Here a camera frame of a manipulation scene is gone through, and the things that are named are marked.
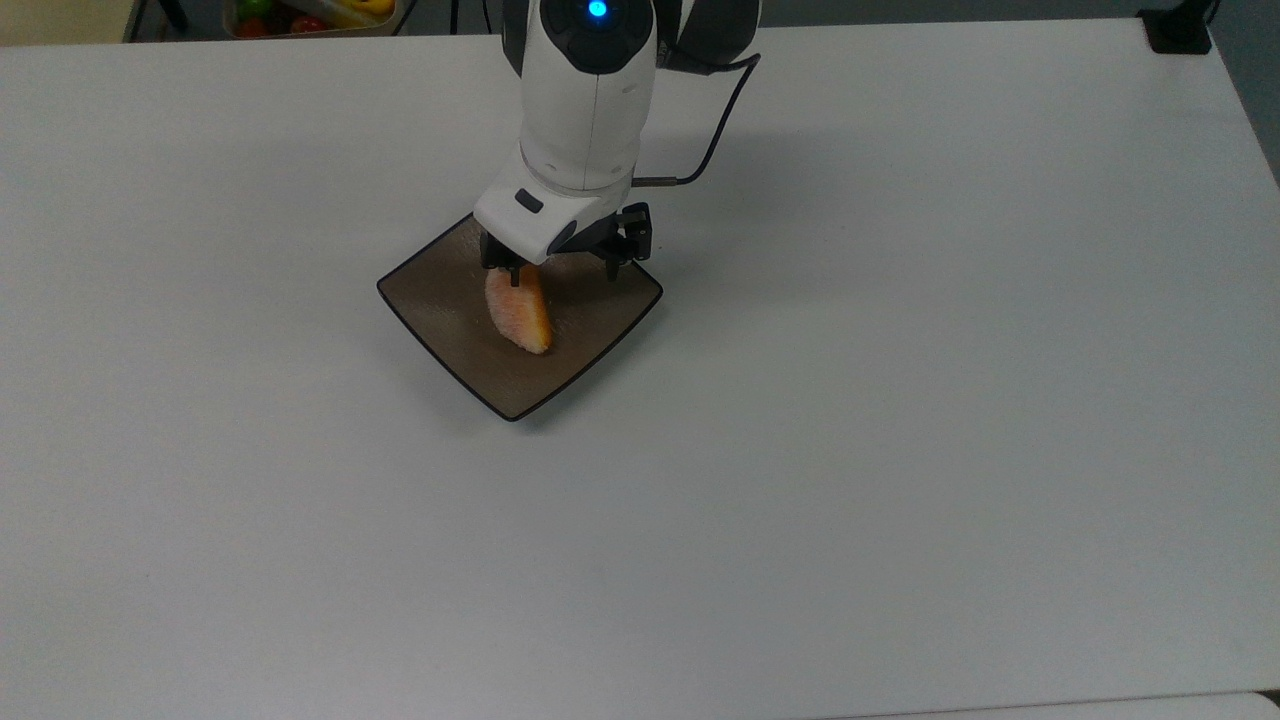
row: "square plate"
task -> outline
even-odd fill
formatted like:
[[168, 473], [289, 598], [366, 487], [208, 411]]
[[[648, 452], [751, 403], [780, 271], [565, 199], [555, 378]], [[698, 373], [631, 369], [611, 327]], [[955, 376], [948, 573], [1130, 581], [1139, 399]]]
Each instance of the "square plate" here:
[[586, 252], [541, 265], [552, 347], [532, 355], [498, 334], [484, 300], [480, 241], [471, 215], [383, 279], [378, 292], [413, 337], [471, 395], [506, 420], [536, 410], [604, 357], [658, 304], [662, 286], [631, 263], [618, 278]]

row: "white table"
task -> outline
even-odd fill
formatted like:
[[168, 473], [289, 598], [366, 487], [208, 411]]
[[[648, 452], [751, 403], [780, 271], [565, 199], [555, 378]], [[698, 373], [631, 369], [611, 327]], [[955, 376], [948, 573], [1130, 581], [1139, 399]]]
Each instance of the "white table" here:
[[[374, 282], [493, 37], [0, 50], [0, 715], [823, 717], [1280, 685], [1280, 192], [1139, 23], [763, 31], [667, 295], [507, 424]], [[664, 76], [640, 170], [733, 78]]]

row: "orange slice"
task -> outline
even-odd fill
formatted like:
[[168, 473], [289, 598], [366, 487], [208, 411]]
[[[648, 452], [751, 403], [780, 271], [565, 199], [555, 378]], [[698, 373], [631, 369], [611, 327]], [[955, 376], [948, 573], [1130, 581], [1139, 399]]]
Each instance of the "orange slice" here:
[[547, 316], [538, 265], [520, 268], [520, 287], [511, 287], [509, 272], [489, 270], [484, 279], [484, 300], [502, 337], [534, 355], [552, 346], [552, 322]]

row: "fruit basket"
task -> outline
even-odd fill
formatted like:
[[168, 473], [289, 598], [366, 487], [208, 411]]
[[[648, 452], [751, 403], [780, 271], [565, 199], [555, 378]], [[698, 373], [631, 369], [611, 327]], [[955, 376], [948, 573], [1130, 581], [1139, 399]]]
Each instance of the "fruit basket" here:
[[223, 28], [238, 40], [392, 35], [408, 0], [223, 0]]

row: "green fruit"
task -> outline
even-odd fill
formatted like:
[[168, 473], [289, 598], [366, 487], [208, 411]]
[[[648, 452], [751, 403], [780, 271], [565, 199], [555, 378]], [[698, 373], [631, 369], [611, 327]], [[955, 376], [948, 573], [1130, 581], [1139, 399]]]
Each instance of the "green fruit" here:
[[246, 18], [261, 18], [271, 12], [275, 0], [239, 0], [239, 4], [236, 5], [236, 17], [242, 22]]

